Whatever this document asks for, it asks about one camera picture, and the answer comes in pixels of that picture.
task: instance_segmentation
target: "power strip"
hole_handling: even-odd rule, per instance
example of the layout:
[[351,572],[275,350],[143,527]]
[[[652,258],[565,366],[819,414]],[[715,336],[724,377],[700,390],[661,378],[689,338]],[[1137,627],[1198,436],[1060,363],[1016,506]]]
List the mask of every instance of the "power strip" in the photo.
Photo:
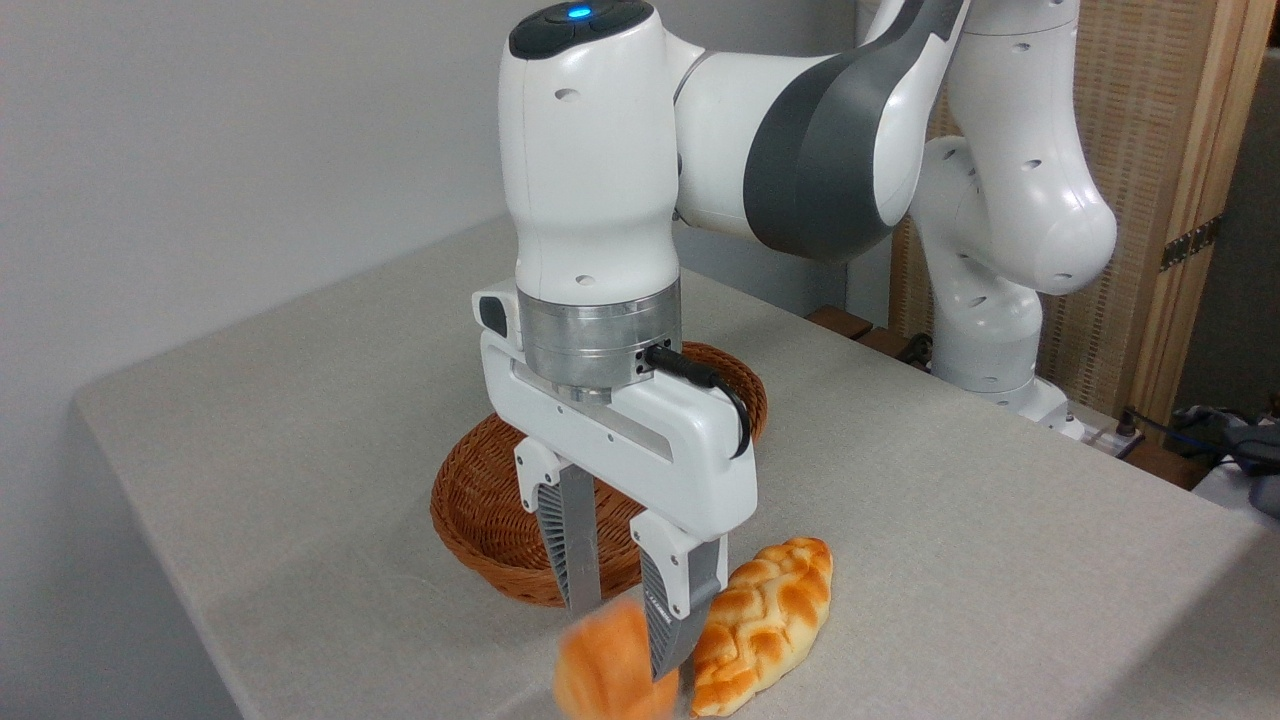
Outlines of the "power strip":
[[1074,402],[1071,404],[1071,415],[1084,425],[1084,437],[1080,438],[1080,442],[1112,457],[1129,455],[1146,437],[1138,430],[1123,436],[1116,432],[1119,421],[1115,418],[1108,418],[1088,407],[1076,407]]

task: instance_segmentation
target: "brown wicker basket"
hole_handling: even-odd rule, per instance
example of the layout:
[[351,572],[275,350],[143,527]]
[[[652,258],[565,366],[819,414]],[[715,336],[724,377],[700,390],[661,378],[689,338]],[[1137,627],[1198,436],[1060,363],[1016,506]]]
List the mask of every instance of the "brown wicker basket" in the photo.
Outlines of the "brown wicker basket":
[[[751,415],[751,437],[759,441],[768,418],[760,378],[739,359],[709,345],[686,342],[684,352],[719,370],[737,391]],[[515,448],[524,438],[497,415],[463,436],[435,477],[431,521],[444,546],[502,594],[562,607],[564,601],[547,560],[538,519],[520,505]],[[605,598],[640,582],[640,556],[630,537],[631,518],[640,511],[634,500],[595,482],[600,591]]]

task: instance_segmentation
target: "braided bread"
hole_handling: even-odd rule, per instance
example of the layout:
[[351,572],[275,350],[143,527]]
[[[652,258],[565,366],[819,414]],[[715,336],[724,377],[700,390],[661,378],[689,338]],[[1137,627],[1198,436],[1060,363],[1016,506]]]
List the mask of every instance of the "braided bread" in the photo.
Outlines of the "braided bread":
[[611,602],[561,638],[552,693],[571,720],[671,720],[680,674],[653,682],[644,610]]
[[728,716],[809,656],[831,610],[827,543],[765,547],[712,601],[694,648],[694,717]]

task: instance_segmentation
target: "electrical cable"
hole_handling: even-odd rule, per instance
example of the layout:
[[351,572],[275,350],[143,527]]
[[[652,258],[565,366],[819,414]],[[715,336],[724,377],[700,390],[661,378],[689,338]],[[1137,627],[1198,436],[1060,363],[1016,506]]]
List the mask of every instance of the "electrical cable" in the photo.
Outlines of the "electrical cable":
[[746,448],[751,446],[751,414],[746,410],[746,404],[742,402],[742,398],[739,397],[737,392],[735,392],[727,382],[724,382],[724,378],[716,372],[716,368],[695,363],[669,347],[662,347],[658,345],[652,345],[644,351],[644,360],[654,368],[666,370],[672,375],[685,378],[698,387],[707,389],[716,388],[723,392],[728,397],[730,402],[733,404],[733,409],[737,410],[740,434],[737,439],[737,451],[733,454],[731,460],[736,460],[746,452]]
[[[1230,455],[1231,457],[1236,457],[1236,459],[1240,459],[1240,460],[1248,460],[1251,462],[1258,462],[1258,464],[1265,465],[1265,466],[1270,466],[1270,465],[1275,464],[1275,460],[1272,460],[1272,459],[1262,457],[1262,456],[1253,455],[1253,454],[1247,452],[1247,451],[1242,451],[1239,448],[1239,445],[1244,445],[1244,443],[1239,443],[1239,445],[1233,446],[1233,447],[1226,447],[1226,446],[1221,446],[1221,445],[1215,445],[1215,443],[1204,442],[1204,441],[1201,441],[1201,439],[1196,439],[1196,438],[1193,438],[1190,436],[1185,436],[1185,434],[1175,430],[1174,428],[1170,428],[1169,425],[1165,425],[1162,423],[1157,423],[1156,420],[1152,420],[1151,418],[1143,415],[1142,413],[1138,413],[1133,407],[1125,407],[1124,411],[1125,411],[1126,415],[1130,415],[1133,418],[1137,418],[1137,419],[1142,420],[1144,424],[1151,425],[1152,428],[1155,428],[1155,429],[1165,433],[1166,436],[1169,436],[1169,437],[1171,437],[1171,438],[1174,438],[1176,441],[1185,442],[1187,445],[1190,445],[1193,447],[1203,448],[1203,450],[1206,450],[1208,452],[1213,452],[1215,455],[1217,455],[1220,457]],[[1257,441],[1257,439],[1249,441],[1249,442],[1254,442],[1257,445],[1266,445],[1268,447],[1276,447],[1276,443],[1270,443],[1270,442],[1263,442],[1263,441]]]

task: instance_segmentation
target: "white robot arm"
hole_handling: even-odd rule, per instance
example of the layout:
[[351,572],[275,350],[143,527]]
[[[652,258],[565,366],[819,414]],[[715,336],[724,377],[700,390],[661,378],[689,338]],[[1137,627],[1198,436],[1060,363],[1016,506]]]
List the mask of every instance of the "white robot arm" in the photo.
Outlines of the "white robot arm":
[[515,279],[472,299],[485,382],[529,436],[521,497],[571,611],[600,602],[591,475],[646,507],[631,529],[654,676],[692,650],[727,578],[724,536],[756,503],[741,402],[678,355],[673,210],[805,258],[878,242],[922,163],[942,174],[925,126],[968,13],[969,0],[890,0],[874,40],[822,58],[707,51],[640,0],[554,5],[508,38],[499,131],[520,250]]
[[1078,18],[1079,0],[974,4],[948,78],[965,137],[928,143],[911,205],[933,281],[933,374],[1076,437],[1036,356],[1037,292],[1093,282],[1116,241],[1075,127]]

